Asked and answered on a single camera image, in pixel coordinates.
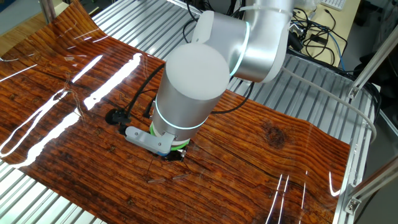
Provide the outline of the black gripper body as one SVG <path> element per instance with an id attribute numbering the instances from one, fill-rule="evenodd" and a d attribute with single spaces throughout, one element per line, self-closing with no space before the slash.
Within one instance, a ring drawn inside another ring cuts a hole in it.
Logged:
<path id="1" fill-rule="evenodd" d="M 187 153 L 186 147 L 177 149 L 176 151 L 171 151 L 169 154 L 166 155 L 166 160 L 183 162 L 186 153 Z"/>

